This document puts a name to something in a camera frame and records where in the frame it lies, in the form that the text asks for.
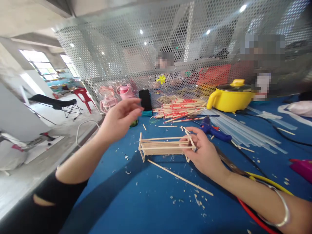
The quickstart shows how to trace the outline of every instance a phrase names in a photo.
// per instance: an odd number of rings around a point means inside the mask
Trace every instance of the red cable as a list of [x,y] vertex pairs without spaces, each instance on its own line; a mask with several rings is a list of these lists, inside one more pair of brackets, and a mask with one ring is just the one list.
[[244,210],[249,214],[249,216],[260,226],[262,227],[265,231],[267,231],[270,234],[280,234],[278,232],[273,231],[270,229],[268,226],[266,226],[254,213],[251,212],[251,210],[247,207],[247,205],[242,202],[239,198],[237,198],[241,206],[244,208]]

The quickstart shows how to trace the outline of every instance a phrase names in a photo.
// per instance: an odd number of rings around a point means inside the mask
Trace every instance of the black phone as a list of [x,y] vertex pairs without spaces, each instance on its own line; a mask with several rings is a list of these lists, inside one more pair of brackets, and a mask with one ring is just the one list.
[[141,106],[144,108],[144,111],[152,110],[152,102],[150,100],[150,92],[148,89],[139,91],[139,98],[141,98]]

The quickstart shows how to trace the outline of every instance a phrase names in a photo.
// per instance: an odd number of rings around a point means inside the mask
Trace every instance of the yellow electric pot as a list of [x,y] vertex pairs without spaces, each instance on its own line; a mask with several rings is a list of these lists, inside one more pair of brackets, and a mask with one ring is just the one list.
[[224,112],[236,112],[245,109],[253,97],[251,86],[243,79],[236,79],[231,84],[222,84],[210,95],[207,109],[212,107]]

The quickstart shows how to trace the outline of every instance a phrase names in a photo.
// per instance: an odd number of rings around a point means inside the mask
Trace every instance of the pile of popsicle sticks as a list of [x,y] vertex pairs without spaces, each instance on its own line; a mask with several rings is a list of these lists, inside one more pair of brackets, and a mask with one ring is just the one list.
[[205,106],[207,101],[201,99],[182,99],[177,98],[171,101],[169,104],[163,104],[162,107],[156,108],[153,111],[157,111],[156,119],[165,118],[169,119],[164,123],[179,122],[178,119],[187,117],[188,115],[199,114]]
[[142,139],[142,133],[140,134],[139,141],[139,151],[142,157],[143,162],[145,161],[146,155],[172,155],[172,154],[184,154],[182,149],[192,149],[195,151],[196,146],[192,141],[192,137],[188,136],[188,140],[179,141],[184,136],[178,137],[162,137],[162,138],[151,138],[151,139]]

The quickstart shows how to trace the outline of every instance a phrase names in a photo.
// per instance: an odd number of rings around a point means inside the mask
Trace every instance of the ceiling light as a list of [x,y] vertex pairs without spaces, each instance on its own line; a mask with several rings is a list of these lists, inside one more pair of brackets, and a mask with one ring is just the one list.
[[243,5],[241,8],[240,8],[240,13],[242,13],[245,9],[246,9],[247,5]]

